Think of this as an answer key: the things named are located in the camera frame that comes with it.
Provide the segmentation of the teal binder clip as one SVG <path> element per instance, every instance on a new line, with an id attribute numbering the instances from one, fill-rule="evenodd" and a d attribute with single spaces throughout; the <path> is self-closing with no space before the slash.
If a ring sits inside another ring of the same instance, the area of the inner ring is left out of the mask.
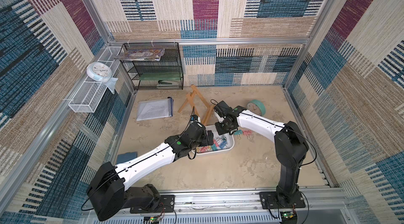
<path id="1" fill-rule="evenodd" d="M 243 131 L 242 130 L 238 130 L 236 132 L 234 132 L 234 135 L 238 138 L 241 139 L 242 135 L 243 135 Z"/>

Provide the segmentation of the white plastic storage box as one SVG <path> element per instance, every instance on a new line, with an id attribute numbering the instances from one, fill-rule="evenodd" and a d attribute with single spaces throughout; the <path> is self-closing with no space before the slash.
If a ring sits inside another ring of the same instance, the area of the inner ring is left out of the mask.
<path id="1" fill-rule="evenodd" d="M 206 129 L 212 131 L 214 135 L 213 144 L 205 147 L 197 147 L 196 154 L 198 156 L 219 154 L 229 152 L 231 149 L 233 149 L 235 145 L 233 135 L 230 135 L 228 133 L 219 135 L 214 125 L 207 126 Z"/>

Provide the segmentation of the pink binder clip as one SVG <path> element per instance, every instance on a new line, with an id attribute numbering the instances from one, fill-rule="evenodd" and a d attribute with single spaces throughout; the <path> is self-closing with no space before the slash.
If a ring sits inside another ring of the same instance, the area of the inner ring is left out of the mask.
<path id="1" fill-rule="evenodd" d="M 247 137 L 247 139 L 252 139 L 253 132 L 251 130 L 243 130 L 243 135 Z"/>

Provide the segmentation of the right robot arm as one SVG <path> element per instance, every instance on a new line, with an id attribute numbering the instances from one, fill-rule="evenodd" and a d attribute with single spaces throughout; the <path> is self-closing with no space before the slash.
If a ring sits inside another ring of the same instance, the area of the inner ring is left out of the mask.
<path id="1" fill-rule="evenodd" d="M 275 144 L 276 158 L 280 162 L 280 179 L 274 192 L 259 194 L 263 209 L 305 208 L 306 200 L 299 191 L 298 179 L 309 150 L 308 142 L 298 125 L 290 121 L 280 123 L 256 115 L 244 107 L 229 107 L 224 101 L 212 100 L 219 119 L 215 127 L 219 135 L 233 134 L 239 127 L 256 132 Z"/>

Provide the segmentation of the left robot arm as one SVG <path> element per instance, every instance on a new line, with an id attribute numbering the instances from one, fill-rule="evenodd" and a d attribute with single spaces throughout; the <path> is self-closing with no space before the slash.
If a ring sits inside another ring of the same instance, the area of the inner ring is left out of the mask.
<path id="1" fill-rule="evenodd" d="M 180 134 L 169 136 L 155 149 L 130 161 L 102 164 L 91 180 L 87 196 L 99 221 L 106 221 L 121 209 L 139 207 L 144 211 L 159 208 L 161 196 L 151 184 L 134 187 L 134 183 L 158 168 L 186 157 L 197 147 L 214 143 L 211 130 L 191 122 Z"/>

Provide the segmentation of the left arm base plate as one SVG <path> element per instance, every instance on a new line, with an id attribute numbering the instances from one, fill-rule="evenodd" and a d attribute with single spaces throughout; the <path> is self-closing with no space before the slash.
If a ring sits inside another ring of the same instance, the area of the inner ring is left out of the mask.
<path id="1" fill-rule="evenodd" d="M 162 195 L 160 200 L 155 203 L 150 208 L 140 208 L 134 207 L 130 209 L 130 213 L 132 214 L 141 214 L 141 213 L 157 213 L 160 214 L 161 212 L 174 212 L 173 208 L 175 205 L 175 195 Z"/>

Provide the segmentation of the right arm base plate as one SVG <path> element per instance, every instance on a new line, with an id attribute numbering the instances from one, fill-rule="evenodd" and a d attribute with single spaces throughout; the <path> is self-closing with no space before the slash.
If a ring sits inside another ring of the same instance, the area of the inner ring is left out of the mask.
<path id="1" fill-rule="evenodd" d="M 276 191 L 264 191 L 259 193 L 263 209 L 300 209 L 306 208 L 306 200 L 298 191 L 291 197 Z"/>

